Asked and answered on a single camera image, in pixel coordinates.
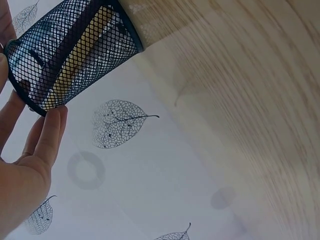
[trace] hand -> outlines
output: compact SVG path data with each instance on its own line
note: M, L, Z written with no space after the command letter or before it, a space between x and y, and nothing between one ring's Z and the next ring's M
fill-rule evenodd
M0 42L16 38L6 0L0 0ZM0 46L0 93L8 78L8 62ZM25 104L13 91L0 110L0 155ZM63 137L68 110L50 110L33 125L14 163L0 157L0 239L17 228L46 198L51 185L51 169Z

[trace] wooden surface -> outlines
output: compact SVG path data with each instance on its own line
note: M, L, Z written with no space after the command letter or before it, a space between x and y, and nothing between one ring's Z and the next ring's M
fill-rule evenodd
M134 61L247 231L320 239L320 1L120 2L148 47Z

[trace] black mesh cylinder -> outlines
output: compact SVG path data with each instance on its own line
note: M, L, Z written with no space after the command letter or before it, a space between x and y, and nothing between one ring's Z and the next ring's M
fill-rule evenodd
M16 92L45 116L143 50L117 0L64 0L5 54Z

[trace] gray circle print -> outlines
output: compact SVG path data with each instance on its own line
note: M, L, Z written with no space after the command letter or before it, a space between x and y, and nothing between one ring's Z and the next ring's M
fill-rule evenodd
M91 164L95 169L95 178L92 180L84 180L77 173L77 166L82 161ZM106 168L102 160L92 152L81 151L74 154L68 164L67 164L67 173L71 181L83 190L95 190L98 189L106 179Z

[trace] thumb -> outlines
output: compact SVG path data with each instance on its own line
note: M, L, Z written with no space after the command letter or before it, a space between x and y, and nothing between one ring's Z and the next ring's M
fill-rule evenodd
M6 56L3 53L0 53L0 93L6 84L8 79L8 61Z

